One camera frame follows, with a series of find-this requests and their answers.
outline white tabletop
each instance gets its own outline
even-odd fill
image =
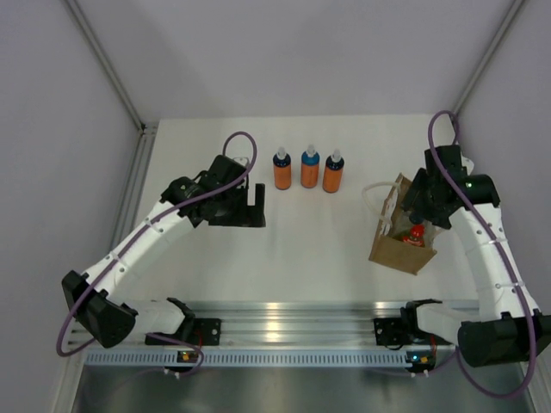
[[[413,178],[424,166],[429,115],[321,116],[163,120],[158,129],[138,219],[143,219],[168,184],[206,170],[227,136],[251,133],[258,144],[251,188],[266,184],[266,228],[200,225],[176,242],[129,292],[136,299],[177,297],[183,301],[375,302],[408,299],[476,299],[471,271],[453,231],[435,241],[438,254],[418,276],[368,260],[377,218],[362,203],[361,190]],[[437,144],[453,140],[448,120],[435,128]],[[300,185],[300,154],[319,151],[319,185]],[[292,158],[293,185],[274,187],[272,157],[283,145]],[[341,188],[321,188],[323,165],[339,148],[345,160]],[[228,155],[249,156],[245,138]],[[389,188],[371,196],[382,205]]]

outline red object in bag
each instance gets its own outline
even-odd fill
[[[424,234],[424,226],[414,225],[410,229],[410,234],[404,235],[404,237],[402,238],[402,241],[410,245],[415,245],[416,247],[424,247],[423,234]]]

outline white wall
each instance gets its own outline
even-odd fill
[[[511,0],[81,0],[147,120],[432,113]]]
[[[0,13],[0,410],[49,410],[61,279],[108,247],[137,132],[59,0]]]
[[[551,2],[531,0],[461,116],[462,146],[495,181],[530,292],[551,314]],[[551,350],[546,354],[551,367]]]

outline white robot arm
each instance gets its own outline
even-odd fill
[[[467,209],[444,179],[431,151],[426,151],[426,169],[418,171],[402,208],[420,213],[434,225],[453,228],[458,234],[479,295],[479,315],[473,317],[434,300],[411,302],[402,309],[401,319],[407,334],[422,337],[428,333],[455,344],[472,367],[527,361],[529,328],[526,310],[534,323],[538,354],[551,341],[551,317],[542,315],[518,274],[505,237],[499,197],[492,179],[468,174],[461,164],[459,145],[439,146],[436,153],[453,182],[468,201],[476,205],[476,210],[497,238],[489,236],[474,212]],[[514,282],[501,253],[511,264],[516,276]],[[519,299],[521,292],[527,309]]]
[[[247,174],[244,165],[218,155],[210,169],[195,179],[173,181],[121,244],[82,274],[71,271],[65,276],[62,287],[74,318],[105,348],[127,337],[143,338],[147,343],[151,340],[148,333],[186,342],[195,315],[184,303],[177,299],[127,300],[124,286],[140,278],[169,245],[202,221],[222,226],[266,226],[264,185],[256,185],[255,205],[248,206]],[[60,347],[58,343],[58,352],[65,355]]]

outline brown paper bag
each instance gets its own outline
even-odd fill
[[[392,187],[381,212],[383,216],[390,215],[393,225],[396,224],[402,214],[399,205],[406,196],[407,189],[412,184],[402,174],[398,175],[396,182],[399,184],[399,191],[396,187]],[[436,255],[436,251],[431,248],[432,243],[427,243],[426,247],[416,247],[403,243],[388,236],[390,229],[390,225],[381,220],[379,221],[369,260],[385,267],[417,275],[419,270]]]

